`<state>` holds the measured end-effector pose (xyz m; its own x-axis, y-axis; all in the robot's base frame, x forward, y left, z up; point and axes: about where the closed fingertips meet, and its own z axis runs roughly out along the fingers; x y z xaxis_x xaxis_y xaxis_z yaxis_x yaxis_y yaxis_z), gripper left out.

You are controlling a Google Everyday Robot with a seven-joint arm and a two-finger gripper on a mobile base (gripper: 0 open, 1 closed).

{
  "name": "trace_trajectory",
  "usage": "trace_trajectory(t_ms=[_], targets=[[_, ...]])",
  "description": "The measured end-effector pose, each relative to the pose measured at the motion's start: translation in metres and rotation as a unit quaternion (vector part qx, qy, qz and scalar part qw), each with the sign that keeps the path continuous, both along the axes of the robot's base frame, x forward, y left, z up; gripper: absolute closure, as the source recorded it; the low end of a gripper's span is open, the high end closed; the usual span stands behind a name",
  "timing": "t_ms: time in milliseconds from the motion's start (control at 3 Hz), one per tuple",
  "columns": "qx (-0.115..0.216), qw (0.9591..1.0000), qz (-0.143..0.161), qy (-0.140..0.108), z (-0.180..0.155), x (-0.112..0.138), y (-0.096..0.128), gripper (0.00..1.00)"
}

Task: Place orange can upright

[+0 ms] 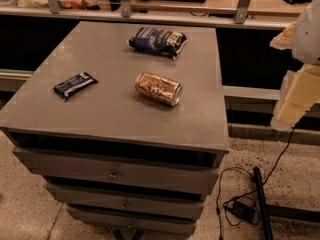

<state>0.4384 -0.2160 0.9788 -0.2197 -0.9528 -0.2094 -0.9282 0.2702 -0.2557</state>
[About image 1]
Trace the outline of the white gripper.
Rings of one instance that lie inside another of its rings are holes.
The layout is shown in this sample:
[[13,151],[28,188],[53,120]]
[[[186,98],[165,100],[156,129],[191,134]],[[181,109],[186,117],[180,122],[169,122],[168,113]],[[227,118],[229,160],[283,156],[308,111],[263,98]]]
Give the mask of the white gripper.
[[292,56],[305,63],[297,72],[287,71],[273,111],[271,127],[286,131],[320,99],[320,66],[316,66],[320,64],[320,0],[312,0],[296,23],[274,37],[270,46],[278,50],[292,48]]

